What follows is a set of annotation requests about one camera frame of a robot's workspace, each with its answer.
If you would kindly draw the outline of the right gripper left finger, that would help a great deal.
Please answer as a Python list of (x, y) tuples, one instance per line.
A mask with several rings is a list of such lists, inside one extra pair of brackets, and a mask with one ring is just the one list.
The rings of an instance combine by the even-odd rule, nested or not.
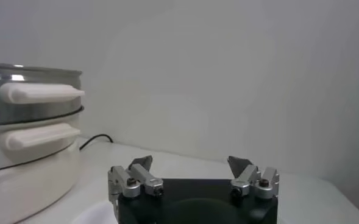
[(152, 165), (151, 155), (134, 159), (125, 169), (112, 166), (108, 171), (108, 198), (115, 211), (119, 208), (119, 197), (134, 199), (144, 193), (153, 197), (164, 194), (163, 180), (153, 176), (149, 171)]

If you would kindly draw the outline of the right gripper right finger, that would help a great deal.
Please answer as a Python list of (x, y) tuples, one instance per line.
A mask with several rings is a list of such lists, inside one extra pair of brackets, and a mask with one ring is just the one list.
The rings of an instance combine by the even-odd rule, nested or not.
[(254, 194), (257, 198), (279, 196), (279, 173), (267, 167), (263, 172), (248, 159), (229, 156), (227, 159), (234, 179), (230, 181), (233, 198), (243, 198)]

